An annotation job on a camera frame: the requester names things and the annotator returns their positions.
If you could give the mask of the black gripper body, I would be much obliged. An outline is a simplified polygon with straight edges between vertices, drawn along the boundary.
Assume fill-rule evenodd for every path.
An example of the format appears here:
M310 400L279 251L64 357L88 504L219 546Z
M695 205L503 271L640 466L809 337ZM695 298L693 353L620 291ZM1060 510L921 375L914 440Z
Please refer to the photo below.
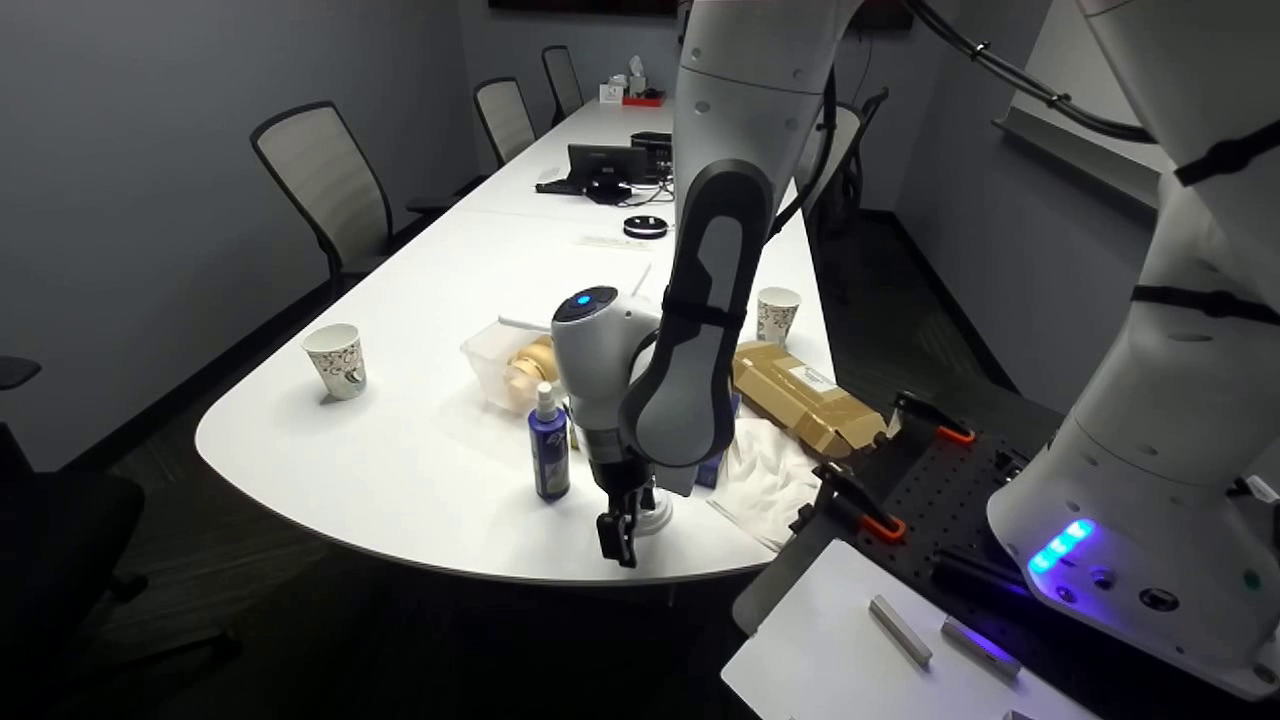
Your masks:
M635 515L643 510L648 466L623 445L616 427L588 427L588 469L609 496L611 515Z

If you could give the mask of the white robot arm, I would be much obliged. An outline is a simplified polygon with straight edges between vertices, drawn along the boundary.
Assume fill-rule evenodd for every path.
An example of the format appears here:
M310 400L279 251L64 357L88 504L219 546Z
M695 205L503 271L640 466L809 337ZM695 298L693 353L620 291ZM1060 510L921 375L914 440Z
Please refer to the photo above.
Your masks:
M858 0L693 0L670 94L675 250L655 318L552 318L601 558L648 488L737 436L732 362ZM1280 558L1228 483L1280 436L1280 0L1076 0L1161 149L1156 234L1109 357L984 525L1031 596L1241 700L1276 691Z

